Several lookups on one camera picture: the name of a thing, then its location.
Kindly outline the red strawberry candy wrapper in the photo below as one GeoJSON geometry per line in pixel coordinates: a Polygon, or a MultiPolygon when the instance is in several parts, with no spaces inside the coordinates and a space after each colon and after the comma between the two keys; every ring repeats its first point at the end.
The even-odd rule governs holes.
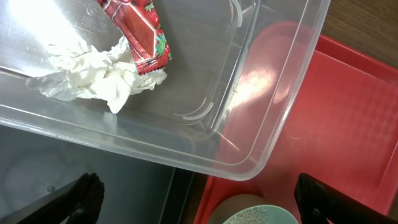
{"type": "Polygon", "coordinates": [[[172,58],[152,0],[98,0],[127,38],[139,75],[164,68],[172,58]]]}

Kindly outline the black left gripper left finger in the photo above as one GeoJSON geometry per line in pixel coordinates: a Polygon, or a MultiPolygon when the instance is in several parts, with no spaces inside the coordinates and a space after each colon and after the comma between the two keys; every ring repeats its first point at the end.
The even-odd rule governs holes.
{"type": "Polygon", "coordinates": [[[104,183],[95,173],[80,178],[1,218],[1,224],[89,223],[98,221],[104,183]]]}

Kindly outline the white tissue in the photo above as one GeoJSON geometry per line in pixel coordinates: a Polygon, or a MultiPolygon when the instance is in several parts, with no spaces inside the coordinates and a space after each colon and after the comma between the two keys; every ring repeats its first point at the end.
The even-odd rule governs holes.
{"type": "Polygon", "coordinates": [[[84,40],[69,48],[51,44],[47,51],[49,62],[57,71],[28,78],[29,89],[61,101],[104,100],[114,114],[131,95],[153,90],[167,77],[163,69],[139,75],[125,37],[109,51],[100,52],[84,40]]]}

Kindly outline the white rice pile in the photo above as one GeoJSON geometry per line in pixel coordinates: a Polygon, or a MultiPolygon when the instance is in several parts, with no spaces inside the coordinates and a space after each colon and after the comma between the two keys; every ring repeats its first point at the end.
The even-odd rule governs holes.
{"type": "Polygon", "coordinates": [[[234,214],[225,221],[225,224],[268,224],[268,222],[268,212],[264,207],[251,207],[234,214]]]}

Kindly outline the green bowl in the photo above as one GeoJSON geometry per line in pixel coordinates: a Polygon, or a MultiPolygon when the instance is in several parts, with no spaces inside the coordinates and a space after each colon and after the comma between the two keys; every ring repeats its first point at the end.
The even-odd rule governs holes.
{"type": "Polygon", "coordinates": [[[211,213],[207,224],[298,224],[286,209],[266,204],[254,194],[240,194],[227,198],[211,213]]]}

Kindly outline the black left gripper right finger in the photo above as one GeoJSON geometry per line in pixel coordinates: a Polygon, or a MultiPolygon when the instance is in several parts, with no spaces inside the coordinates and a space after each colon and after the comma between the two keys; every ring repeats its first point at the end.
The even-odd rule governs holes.
{"type": "Polygon", "coordinates": [[[302,224],[397,224],[306,173],[299,174],[294,196],[302,224]]]}

